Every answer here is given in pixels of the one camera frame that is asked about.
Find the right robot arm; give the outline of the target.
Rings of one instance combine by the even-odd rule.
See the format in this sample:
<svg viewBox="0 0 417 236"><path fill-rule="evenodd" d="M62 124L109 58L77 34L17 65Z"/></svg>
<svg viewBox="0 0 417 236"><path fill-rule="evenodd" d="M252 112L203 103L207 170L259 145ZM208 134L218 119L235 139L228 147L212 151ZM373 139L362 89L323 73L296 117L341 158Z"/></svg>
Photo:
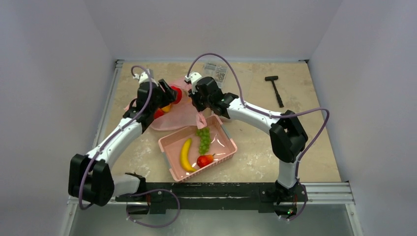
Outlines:
<svg viewBox="0 0 417 236"><path fill-rule="evenodd" d="M245 122L269 135L271 149L279 160L279 172L275 188L265 195L277 203L293 200L298 182L298 162L308 140L307 134L294 112L281 114L255 107L233 93L223 93L212 77L198 73L185 77L191 89L188 91L193 106L201 112L206 108L216 115Z"/></svg>

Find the orange fake fruit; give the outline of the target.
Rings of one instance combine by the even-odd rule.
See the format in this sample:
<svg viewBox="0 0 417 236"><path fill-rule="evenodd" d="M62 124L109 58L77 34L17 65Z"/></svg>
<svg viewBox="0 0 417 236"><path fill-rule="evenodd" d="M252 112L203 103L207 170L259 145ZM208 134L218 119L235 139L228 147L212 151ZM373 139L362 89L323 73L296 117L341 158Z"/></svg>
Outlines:
<svg viewBox="0 0 417 236"><path fill-rule="evenodd" d="M164 112L164 113L168 113L168 112L170 112L170 110L172 109L172 104L169 104L169 105L167 105L167 106L165 106L165 107L163 107L163 108L161 108L161 110Z"/></svg>

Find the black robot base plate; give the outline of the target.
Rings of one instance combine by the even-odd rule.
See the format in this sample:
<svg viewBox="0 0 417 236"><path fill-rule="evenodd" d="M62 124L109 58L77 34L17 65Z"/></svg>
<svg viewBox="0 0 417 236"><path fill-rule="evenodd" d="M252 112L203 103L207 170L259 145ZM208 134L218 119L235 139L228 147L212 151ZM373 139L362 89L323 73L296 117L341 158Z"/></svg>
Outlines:
<svg viewBox="0 0 417 236"><path fill-rule="evenodd" d="M296 188L293 200L281 203L265 193L274 190L272 182L229 183L173 183L150 182L145 185L149 193L144 196L121 195L116 202L128 205L142 202L150 207L151 214L163 214L168 209L190 210L255 210L259 213L276 213L291 217L299 211L298 205L308 202L304 185Z"/></svg>

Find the yellow fake banana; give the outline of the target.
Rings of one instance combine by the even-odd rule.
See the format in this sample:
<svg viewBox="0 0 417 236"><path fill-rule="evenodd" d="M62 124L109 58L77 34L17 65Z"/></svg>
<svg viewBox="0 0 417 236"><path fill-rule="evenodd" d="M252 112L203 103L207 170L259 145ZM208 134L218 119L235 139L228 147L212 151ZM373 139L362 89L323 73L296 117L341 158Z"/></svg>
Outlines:
<svg viewBox="0 0 417 236"><path fill-rule="evenodd" d="M188 138L183 146L181 147L181 151L180 151L180 156L179 156L179 162L181 167L189 173L195 172L196 169L194 167L192 167L192 165L190 164L189 160L188 160L188 154L189 154L189 150L192 144L192 139Z"/></svg>

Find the red fake apple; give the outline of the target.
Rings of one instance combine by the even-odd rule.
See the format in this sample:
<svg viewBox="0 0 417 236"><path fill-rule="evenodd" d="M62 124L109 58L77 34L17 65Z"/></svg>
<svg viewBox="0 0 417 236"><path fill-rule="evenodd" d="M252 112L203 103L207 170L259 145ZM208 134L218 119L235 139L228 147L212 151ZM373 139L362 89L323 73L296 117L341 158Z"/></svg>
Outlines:
<svg viewBox="0 0 417 236"><path fill-rule="evenodd" d="M171 88L176 92L176 99L172 102L172 104L180 103L182 100L182 90L175 86L171 86Z"/></svg>

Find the red orange fake pear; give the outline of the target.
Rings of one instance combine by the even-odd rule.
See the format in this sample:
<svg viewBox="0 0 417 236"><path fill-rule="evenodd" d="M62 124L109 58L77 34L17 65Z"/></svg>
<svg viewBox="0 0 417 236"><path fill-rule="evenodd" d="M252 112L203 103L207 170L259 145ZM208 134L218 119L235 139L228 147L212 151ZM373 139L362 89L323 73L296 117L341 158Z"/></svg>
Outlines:
<svg viewBox="0 0 417 236"><path fill-rule="evenodd" d="M199 168L203 168L214 161L215 153L208 155L201 155L197 158L196 164Z"/></svg>

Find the pink plastic bag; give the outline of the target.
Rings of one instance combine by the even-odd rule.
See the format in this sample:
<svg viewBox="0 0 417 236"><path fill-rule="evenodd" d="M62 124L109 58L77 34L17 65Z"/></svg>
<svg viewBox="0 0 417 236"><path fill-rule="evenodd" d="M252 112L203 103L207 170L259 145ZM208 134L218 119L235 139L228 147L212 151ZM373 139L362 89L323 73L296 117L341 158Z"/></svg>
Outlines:
<svg viewBox="0 0 417 236"><path fill-rule="evenodd" d="M138 123L142 126L142 131L147 128L152 128L159 131L175 130L185 126L198 126L202 123L204 116L199 114L196 108L192 105L192 100L188 97L189 86L184 82L184 79L178 79L170 84L170 87L175 86L182 90L182 100L178 104L172 104L170 112L165 113L164 116L153 120L152 122L137 122L137 117L145 109L137 111L136 99L133 99L123 118L126 119L124 125L120 126L121 130L127 129L132 123Z"/></svg>

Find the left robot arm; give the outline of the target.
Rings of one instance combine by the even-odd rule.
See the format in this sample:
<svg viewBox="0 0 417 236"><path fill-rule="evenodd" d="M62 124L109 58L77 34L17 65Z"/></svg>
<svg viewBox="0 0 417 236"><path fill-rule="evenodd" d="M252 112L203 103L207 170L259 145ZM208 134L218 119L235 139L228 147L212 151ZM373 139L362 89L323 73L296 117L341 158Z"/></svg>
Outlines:
<svg viewBox="0 0 417 236"><path fill-rule="evenodd" d="M143 82L117 127L87 154L75 154L70 161L68 193L80 201L105 206L112 197L128 195L134 201L145 198L145 178L134 173L112 176L111 168L127 147L154 121L159 108L174 102L177 91L165 80Z"/></svg>

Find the red fake fruit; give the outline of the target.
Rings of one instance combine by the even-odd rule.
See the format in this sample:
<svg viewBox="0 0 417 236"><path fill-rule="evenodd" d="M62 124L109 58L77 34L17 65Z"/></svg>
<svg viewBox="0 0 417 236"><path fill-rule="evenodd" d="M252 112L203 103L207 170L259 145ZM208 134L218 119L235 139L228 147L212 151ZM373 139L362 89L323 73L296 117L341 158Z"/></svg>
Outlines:
<svg viewBox="0 0 417 236"><path fill-rule="evenodd" d="M164 112L162 109L158 109L158 110L154 113L153 118L154 118L154 119L158 119L159 117L163 116L164 114L165 114L165 112Z"/></svg>

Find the green fake grapes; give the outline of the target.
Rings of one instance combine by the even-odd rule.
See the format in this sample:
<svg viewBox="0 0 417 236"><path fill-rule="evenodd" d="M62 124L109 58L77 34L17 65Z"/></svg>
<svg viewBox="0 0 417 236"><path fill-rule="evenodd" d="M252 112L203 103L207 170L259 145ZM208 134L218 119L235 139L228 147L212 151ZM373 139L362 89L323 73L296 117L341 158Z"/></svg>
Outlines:
<svg viewBox="0 0 417 236"><path fill-rule="evenodd" d="M196 135L200 138L199 154L204 155L209 151L210 144L211 144L209 127L197 129Z"/></svg>

